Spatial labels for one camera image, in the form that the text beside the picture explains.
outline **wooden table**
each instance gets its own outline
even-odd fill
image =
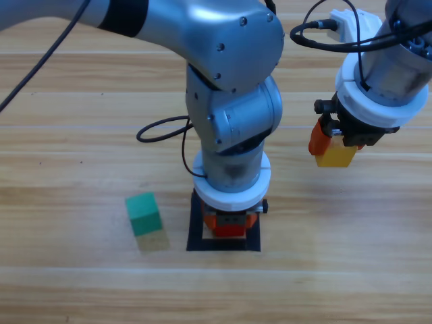
[[[277,1],[286,31],[314,2]],[[384,3],[357,1],[381,17]],[[2,97],[66,24],[0,33]],[[186,64],[77,26],[0,115],[0,323],[431,323],[432,106],[349,168],[319,169],[307,150],[313,103],[332,97],[343,58],[286,38],[263,251],[186,252],[192,179],[181,139],[135,139],[186,113]],[[193,131],[186,146],[191,163]],[[136,241],[124,200],[142,192],[155,193],[164,231]]]

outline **yellow block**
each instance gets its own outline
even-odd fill
[[[357,152],[357,146],[344,146],[341,138],[332,138],[324,155],[315,156],[319,167],[348,167]]]

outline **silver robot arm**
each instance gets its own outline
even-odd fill
[[[39,17],[71,20],[81,5],[82,0],[2,0],[0,31]],[[254,186],[263,141],[282,115],[271,77],[284,47],[275,14],[259,0],[91,0],[80,22],[186,59],[186,105],[202,142],[206,181],[220,192]]]
[[[353,19],[352,13],[344,14]],[[432,0],[387,0],[385,16],[376,36],[431,21]],[[349,54],[337,75],[335,96],[330,101],[315,103],[315,111],[321,117],[312,133],[309,151],[320,166],[347,167],[357,148],[373,146],[385,134],[397,132],[426,105],[432,79],[432,32],[363,53],[362,72],[364,80],[357,53]],[[339,120],[333,120],[331,113],[336,113]],[[336,158],[328,159],[333,154],[327,150],[331,148],[330,138],[337,135],[343,136],[345,149],[339,149]]]
[[[71,20],[81,4],[2,0],[0,30],[44,16]],[[171,49],[226,91],[263,82],[284,45],[280,21],[258,0],[92,0],[80,22]]]

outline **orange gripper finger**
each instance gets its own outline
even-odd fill
[[[325,151],[329,148],[331,138],[323,133],[321,129],[320,120],[312,130],[309,142],[309,152],[311,155],[324,155]]]

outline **white connector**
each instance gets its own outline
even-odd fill
[[[369,39],[375,37],[382,26],[381,19],[369,12],[357,10],[358,20],[360,22],[360,39]],[[330,18],[337,22],[337,30],[330,30],[327,34],[335,41],[341,43],[353,43],[357,41],[357,24],[354,12],[346,9],[345,11],[332,10]]]

